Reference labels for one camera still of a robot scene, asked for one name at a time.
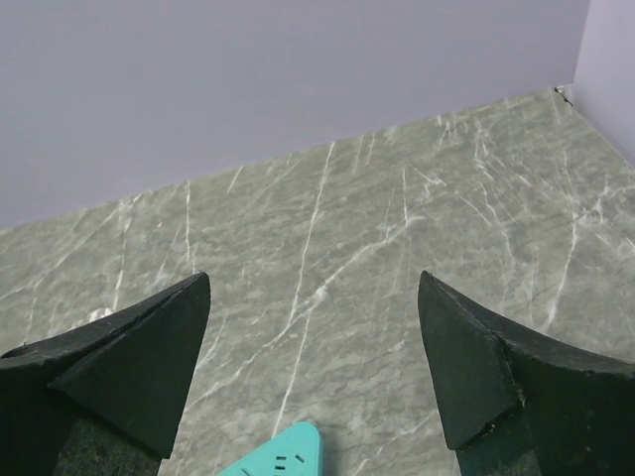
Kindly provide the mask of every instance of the teal object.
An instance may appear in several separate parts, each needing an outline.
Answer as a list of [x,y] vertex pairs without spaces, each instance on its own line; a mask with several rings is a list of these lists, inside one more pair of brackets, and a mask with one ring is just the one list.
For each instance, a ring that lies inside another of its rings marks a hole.
[[307,421],[290,426],[219,476],[321,476],[318,429]]

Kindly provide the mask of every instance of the gray marble floor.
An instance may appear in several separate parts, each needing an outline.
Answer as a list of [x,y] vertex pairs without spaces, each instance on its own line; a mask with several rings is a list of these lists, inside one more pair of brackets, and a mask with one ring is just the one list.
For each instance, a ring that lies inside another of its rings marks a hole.
[[209,327],[162,474],[216,474],[308,419],[328,475],[456,475],[423,269],[635,361],[635,171],[549,90],[3,231],[0,351],[204,270]]

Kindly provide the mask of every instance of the lavender wall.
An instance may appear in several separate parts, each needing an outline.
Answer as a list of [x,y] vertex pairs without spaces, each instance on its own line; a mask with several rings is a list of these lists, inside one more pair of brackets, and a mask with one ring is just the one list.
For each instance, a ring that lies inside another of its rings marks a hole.
[[591,0],[568,96],[635,165],[635,2]]
[[571,82],[586,7],[2,2],[0,228]]

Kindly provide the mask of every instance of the marble tile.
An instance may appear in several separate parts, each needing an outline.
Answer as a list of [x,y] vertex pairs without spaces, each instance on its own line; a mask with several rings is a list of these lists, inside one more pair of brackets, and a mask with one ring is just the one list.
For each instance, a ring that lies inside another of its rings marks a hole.
[[635,361],[635,171],[551,90],[0,233],[0,351],[194,270],[212,312],[171,460],[216,474],[299,419],[328,475],[457,475],[419,274]]

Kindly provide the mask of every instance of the white vein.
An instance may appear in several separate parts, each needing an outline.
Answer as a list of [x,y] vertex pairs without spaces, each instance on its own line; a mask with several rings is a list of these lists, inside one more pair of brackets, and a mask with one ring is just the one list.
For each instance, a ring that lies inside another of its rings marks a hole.
[[430,253],[430,257],[435,260],[435,264],[439,265],[441,262],[437,259],[437,256],[435,255],[435,252],[432,250],[432,248],[430,247],[430,245],[428,244],[428,240],[421,240],[421,244],[424,248],[426,248],[426,251],[428,253]]
[[397,126],[391,126],[385,130],[384,137],[386,138],[386,144],[392,145],[395,143],[395,135],[397,134],[397,130]]
[[393,296],[397,292],[397,284],[399,283],[399,278],[402,276],[401,267],[404,264],[405,254],[406,254],[406,242],[402,240],[401,251],[399,252],[399,261],[397,262],[397,267],[395,268],[395,277],[393,278],[393,287],[390,290],[390,296]]
[[485,215],[483,215],[483,214],[481,213],[481,211],[480,211],[478,208],[476,208],[476,207],[475,207],[475,206],[474,206],[474,205],[473,205],[470,201],[467,201],[467,200],[466,200],[465,198],[463,198],[462,196],[460,196],[459,198],[460,198],[460,199],[461,199],[461,200],[462,200],[462,201],[463,201],[463,202],[464,202],[467,206],[469,206],[471,209],[473,209],[473,210],[476,212],[476,214],[477,214],[478,216],[480,216],[480,217],[483,219],[483,221],[485,221],[485,223],[487,223],[487,225],[488,225],[488,226],[492,226],[492,222],[491,222],[491,221],[489,221],[489,220],[487,219],[487,217],[486,217]]
[[166,252],[166,254],[163,257],[163,261],[161,262],[161,266],[159,267],[159,271],[157,272],[157,278],[155,279],[155,284],[159,282],[159,280],[165,280],[166,276],[164,275],[164,270],[166,268],[166,263],[168,262],[168,258],[172,257],[172,250],[173,247],[175,245],[175,243],[177,242],[177,238],[179,238],[179,235],[181,234],[181,230],[183,229],[183,225],[179,225],[179,228],[177,228],[177,232],[175,233],[175,236],[173,236],[172,238],[172,242],[170,243],[170,246],[168,247],[168,251]]
[[602,199],[604,199],[610,193],[610,191],[611,191],[610,187],[608,185],[605,185],[604,190],[597,197],[597,202],[593,206],[593,210],[595,210],[597,214],[599,215],[599,224],[604,224],[604,221],[605,221],[604,220],[604,206],[602,205]]
[[[106,216],[106,218],[92,231],[92,233],[88,234],[83,240],[80,240],[79,243],[77,243],[76,246],[74,246],[70,251],[68,251],[68,253],[66,253],[64,256],[62,256],[61,258],[59,258],[56,263],[54,265],[52,265],[50,268],[48,268],[46,271],[44,271],[39,277],[38,279],[33,282],[29,282],[28,284],[18,287],[16,289],[13,289],[11,291],[9,291],[8,293],[4,294],[3,296],[0,296],[0,300],[7,298],[8,296],[14,295],[16,293],[19,293],[20,291],[23,291],[29,287],[32,287],[32,292],[35,293],[38,289],[38,286],[40,285],[40,283],[50,274],[52,273],[54,270],[56,270],[59,266],[61,266],[69,257],[70,255],[72,255],[74,252],[76,252],[79,248],[81,248],[90,238],[92,238],[95,234],[97,234],[97,232],[101,229],[101,227],[103,225],[105,225],[108,221],[110,221],[110,218],[112,218],[114,216],[114,214],[118,211],[118,208],[114,208],[110,214],[108,214],[108,216]],[[29,312],[29,322],[27,323],[26,326],[26,330],[25,330],[25,342],[28,340],[29,338],[29,333],[31,332],[31,327],[33,326],[33,314],[34,314],[34,308],[35,308],[35,304],[36,304],[36,300],[37,298],[34,297],[34,300],[31,302],[31,310]]]
[[256,317],[254,320],[252,320],[249,325],[250,326],[254,326],[256,325],[258,322],[260,322],[260,320],[265,316],[265,314],[269,311],[269,306],[265,307],[265,310],[262,311],[262,313]]
[[571,187],[571,193],[575,192],[575,187],[573,186],[572,176],[569,174],[569,154],[566,149],[563,149],[563,159],[565,161],[564,168],[565,174],[567,175],[567,181],[569,182],[569,186]]
[[305,274],[305,265],[307,263],[307,252],[309,251],[309,244],[311,243],[311,236],[314,232],[314,226],[316,225],[316,221],[318,218],[319,212],[319,202],[321,200],[321,194],[324,191],[324,186],[326,184],[326,179],[328,177],[328,164],[330,162],[330,156],[333,152],[333,148],[335,147],[335,143],[332,142],[330,144],[330,148],[328,149],[328,155],[326,156],[326,160],[324,161],[324,168],[321,172],[321,179],[319,180],[319,189],[317,191],[316,204],[314,205],[314,211],[311,214],[311,222],[309,223],[309,232],[307,233],[307,240],[305,241],[305,247],[302,250],[302,258],[300,262],[300,270],[298,283],[296,284],[296,292],[294,293],[294,299],[291,304],[291,312],[289,313],[289,322],[294,318],[296,314],[296,310],[298,309],[298,299],[300,298],[300,289],[302,287],[302,282]]
[[558,286],[558,290],[556,291],[556,295],[551,301],[549,306],[549,313],[547,314],[547,319],[543,324],[541,331],[547,332],[549,327],[554,323],[556,319],[556,314],[558,313],[558,305],[560,304],[560,299],[563,295],[563,289],[567,284],[567,274],[569,273],[569,266],[572,262],[573,251],[575,250],[575,245],[577,244],[577,223],[575,221],[575,217],[573,218],[573,222],[571,224],[571,247],[569,249],[569,254],[567,255],[567,260],[565,261],[565,267],[563,269],[563,275],[560,279],[560,285]]
[[77,219],[75,220],[75,222],[68,228],[70,231],[74,231],[75,227],[79,224],[79,222],[81,221],[81,219],[85,216],[87,209],[82,210],[79,213],[79,216],[77,217]]
[[406,202],[406,188],[408,185],[406,184],[406,169],[401,171],[401,180],[402,180],[402,191],[404,195],[404,221],[408,223],[408,204]]
[[29,341],[29,333],[31,332],[31,327],[33,326],[33,313],[35,311],[36,302],[38,301],[38,286],[44,280],[42,277],[34,286],[33,286],[33,300],[31,301],[31,308],[29,310],[29,322],[27,322],[27,329],[24,333],[24,343],[26,344]]
[[595,233],[595,236],[602,242],[604,243],[606,246],[610,247],[611,243],[610,243],[610,238],[606,237],[606,236],[602,236],[599,233]]
[[370,139],[370,146],[368,146],[368,155],[366,156],[366,165],[370,164],[370,157],[372,156],[374,145],[375,145],[375,133],[373,133],[372,138]]
[[399,229],[397,229],[392,235],[390,235],[389,237],[387,237],[386,239],[377,242],[377,243],[372,243],[369,245],[365,245],[362,248],[360,248],[357,252],[355,252],[348,261],[346,261],[342,266],[340,266],[337,270],[335,270],[328,278],[326,278],[322,284],[316,288],[315,292],[306,299],[306,301],[303,303],[302,308],[309,306],[309,308],[301,313],[298,313],[296,317],[292,318],[291,320],[287,321],[287,324],[283,327],[283,329],[271,340],[269,340],[269,342],[263,344],[260,348],[258,348],[253,355],[245,360],[240,367],[238,367],[234,373],[232,375],[230,375],[228,378],[222,380],[222,381],[216,381],[214,382],[214,384],[207,389],[207,391],[205,391],[200,397],[198,397],[197,399],[195,399],[194,401],[192,401],[184,410],[184,414],[189,412],[191,410],[191,408],[193,408],[194,406],[198,405],[200,402],[204,402],[210,395],[216,393],[219,389],[225,388],[229,385],[231,385],[233,382],[235,382],[240,375],[242,374],[242,372],[244,371],[245,368],[247,368],[249,365],[251,365],[252,362],[254,362],[254,360],[256,360],[256,358],[261,354],[261,352],[264,352],[265,350],[271,348],[272,346],[276,345],[278,342],[280,342],[280,340],[287,334],[287,332],[289,331],[289,329],[301,318],[307,316],[309,314],[309,312],[312,312],[316,307],[318,307],[318,305],[320,305],[324,299],[327,296],[327,292],[328,292],[328,287],[330,286],[330,284],[335,281],[337,279],[337,277],[342,274],[348,267],[350,267],[351,265],[353,265],[354,263],[356,263],[357,261],[361,260],[362,258],[366,257],[366,256],[371,256],[373,253],[377,252],[378,250],[382,249],[385,246],[390,245],[391,243],[393,243],[397,238],[399,238],[402,234],[404,234],[410,225],[412,225],[413,223],[419,222],[419,221],[423,221],[426,218],[423,216],[411,216],[410,220],[407,224],[405,224],[404,226],[400,227]]
[[113,310],[110,307],[100,307],[99,309],[94,310],[88,315],[88,322],[94,322],[95,320],[112,314],[112,312]]
[[393,197],[395,196],[395,190],[396,190],[397,186],[393,186],[393,191],[390,194],[390,198],[388,198],[388,206],[386,207],[386,216],[384,217],[384,238],[388,237],[388,233],[390,233],[390,230],[392,229],[392,227],[388,226],[388,215],[390,214],[390,207],[393,203]]
[[562,122],[561,118],[560,118],[560,113],[558,112],[558,106],[556,105],[556,99],[554,98],[556,94],[552,93],[550,94],[550,97],[552,98],[552,104],[554,106],[554,112],[556,114],[556,121],[560,124]]
[[330,248],[330,250],[328,250],[326,253],[324,253],[323,255],[321,255],[319,258],[317,258],[309,267],[309,269],[313,269],[315,266],[319,265],[323,260],[325,260],[326,258],[328,258],[332,253],[335,253],[337,251],[341,251],[342,248],[344,248],[346,245],[349,245],[350,243],[352,243],[353,241],[357,241],[359,239],[358,236],[353,236],[352,238],[346,240],[346,241],[342,241],[337,243],[335,246],[333,246],[332,248]]
[[47,337],[51,337],[52,335],[58,333],[53,326],[53,322],[55,321],[56,315],[58,314],[58,307],[60,307],[60,304],[60,302],[56,302],[56,305],[53,306],[53,311],[51,312],[51,316],[49,317],[49,330],[47,331]]
[[355,162],[353,163],[353,175],[357,172],[357,164],[359,163],[359,154],[361,154],[361,146],[364,143],[364,134],[359,138],[359,146],[357,147],[357,154],[355,154]]
[[[119,220],[122,219],[121,210],[119,212]],[[121,283],[123,282],[123,269],[126,264],[126,234],[128,233],[128,228],[130,228],[130,223],[132,222],[132,217],[128,216],[123,225],[122,231],[122,244],[121,244],[121,265],[119,266],[119,275],[117,276],[117,283],[115,284],[114,298],[112,300],[112,309],[117,310],[117,304],[119,303],[119,290],[121,288]]]
[[226,311],[222,317],[222,321],[220,322],[220,328],[216,332],[216,337],[214,338],[214,341],[211,343],[211,347],[209,347],[209,349],[207,349],[207,352],[205,352],[205,355],[203,355],[198,360],[198,363],[194,367],[195,370],[198,370],[200,367],[205,365],[213,357],[214,352],[216,350],[216,346],[218,345],[218,341],[220,340],[220,337],[222,336],[222,331],[225,329],[225,324],[227,323],[227,314],[228,312]]
[[477,119],[474,119],[474,122],[476,124],[476,138],[474,140],[474,161],[476,162],[476,168],[479,169],[490,180],[494,180],[494,177],[487,170],[487,167],[480,158],[479,154],[479,149],[482,148],[485,157],[489,155],[489,150],[487,149],[487,145],[485,144],[485,138],[489,138],[489,131],[483,129],[483,126]]
[[190,199],[191,199],[191,181],[186,183],[186,246],[188,263],[191,265],[192,272],[196,271],[195,261],[191,255],[191,241],[190,241]]
[[[300,290],[302,288],[303,277],[305,273],[305,265],[307,262],[307,252],[309,251],[309,244],[311,243],[311,235],[314,231],[314,226],[316,224],[319,212],[319,202],[321,200],[322,192],[324,191],[324,186],[326,185],[326,180],[328,179],[328,165],[330,163],[330,157],[333,153],[333,149],[335,147],[335,143],[332,142],[330,144],[330,148],[328,149],[328,154],[326,156],[326,160],[324,161],[324,168],[321,172],[321,179],[319,180],[319,190],[317,191],[316,204],[314,206],[314,212],[311,215],[311,223],[309,224],[309,233],[307,233],[307,241],[305,242],[305,248],[302,251],[302,261],[300,263],[300,271],[298,277],[298,284],[296,286],[296,292],[294,294],[294,300],[291,304],[291,312],[289,313],[289,319],[287,321],[287,325],[291,323],[293,318],[296,315],[296,311],[298,310],[298,299],[300,297]],[[307,321],[305,323],[305,333],[302,338],[302,342],[300,343],[300,349],[298,350],[298,355],[296,357],[296,363],[294,365],[294,370],[289,379],[289,385],[287,386],[287,391],[285,392],[285,396],[282,399],[282,403],[280,405],[280,411],[278,412],[278,418],[276,420],[276,424],[274,425],[273,434],[275,435],[278,431],[278,425],[280,424],[280,420],[282,419],[282,414],[285,411],[285,406],[287,404],[287,399],[289,398],[289,394],[293,390],[294,382],[296,381],[296,374],[298,372],[298,367],[300,364],[300,359],[302,358],[302,353],[305,348],[305,343],[307,341],[307,333],[309,330],[309,323],[311,321],[311,311],[307,314]]]
[[288,169],[286,169],[283,174],[277,176],[275,180],[273,180],[271,183],[269,183],[267,186],[265,186],[262,190],[260,190],[260,192],[249,203],[247,203],[245,205],[242,213],[244,213],[246,211],[249,211],[251,205],[256,203],[262,197],[262,195],[264,195],[267,192],[267,190],[269,190],[269,188],[271,188],[272,186],[277,184],[280,180],[282,180],[284,177],[286,177],[295,167],[298,166],[298,164],[301,161],[302,160],[298,160],[297,162],[295,162],[292,166],[290,166]]
[[236,183],[236,179],[238,179],[238,176],[240,175],[240,172],[242,171],[242,166],[238,168],[238,170],[236,171],[236,174],[234,175],[234,178],[232,179],[231,183],[229,184],[229,187],[227,188],[227,192],[225,193],[225,195],[229,194],[231,192],[231,190],[234,188],[234,184]]
[[278,427],[280,426],[280,421],[282,420],[282,415],[285,412],[285,406],[287,405],[287,400],[289,399],[289,395],[293,390],[294,383],[296,382],[296,376],[298,375],[298,368],[300,367],[300,360],[302,359],[303,351],[305,350],[305,345],[307,343],[307,336],[309,335],[309,324],[311,324],[311,313],[312,309],[307,313],[307,319],[305,320],[305,329],[302,335],[302,341],[300,342],[300,349],[298,350],[298,355],[296,355],[296,362],[294,363],[294,369],[291,373],[291,378],[289,379],[289,385],[287,386],[287,391],[285,392],[285,396],[282,399],[282,404],[280,405],[280,410],[278,411],[278,417],[276,418],[276,423],[274,424],[274,429],[271,432],[271,437],[273,438],[278,433]]
[[502,202],[502,200],[500,199],[500,197],[495,196],[496,201],[498,202],[498,205],[501,207],[501,209],[505,212],[505,214],[509,217],[509,219],[512,221],[512,223],[518,223],[518,218],[516,218],[516,216],[514,216],[512,213],[509,212],[509,210],[507,209],[507,207],[505,206],[505,204]]
[[417,169],[415,166],[411,165],[411,167],[415,170],[415,172],[417,174],[419,174],[421,177],[423,177],[424,179],[426,179],[426,181],[432,185],[443,185],[443,186],[447,186],[447,183],[445,183],[445,181],[443,179],[441,179],[440,177],[436,177],[436,178],[430,178],[428,177],[426,174],[424,174],[423,172],[421,172],[419,169]]
[[[452,121],[450,122],[448,119],[445,120],[445,127],[444,130],[442,131],[441,136],[439,137],[439,142],[437,144],[437,147],[440,149],[442,147],[442,145],[444,144],[444,139],[445,137],[447,137],[447,140],[452,144],[456,141],[457,138],[457,133],[456,133],[456,117],[454,115],[454,113],[450,114],[450,117],[452,118]],[[437,119],[437,122],[439,123],[439,126],[443,125],[443,120],[441,117],[439,117]]]
[[524,178],[523,176],[521,176],[520,174],[516,174],[516,176],[521,180],[522,183],[524,183],[526,186],[532,186],[531,183]]
[[491,211],[492,215],[494,215],[494,220],[496,220],[496,223],[498,223],[499,228],[500,228],[500,232],[503,235],[503,238],[505,238],[505,247],[507,248],[507,252],[509,253],[509,256],[513,258],[514,254],[512,253],[512,245],[511,245],[511,241],[509,239],[509,234],[507,233],[507,227],[505,226],[505,224],[498,217],[498,213],[496,212],[496,208],[494,208],[491,205],[491,203],[489,202],[489,200],[487,199],[487,189],[485,188],[485,185],[481,184],[480,186],[481,186],[481,188],[483,190],[483,195],[485,196],[485,206],[487,206],[489,211]]
[[490,157],[491,157],[492,159],[494,159],[494,160],[498,163],[498,165],[499,165],[500,167],[502,167],[503,169],[507,169],[507,166],[505,165],[505,163],[504,163],[503,161],[501,161],[501,160],[498,158],[498,156],[496,156],[495,154],[490,154]]

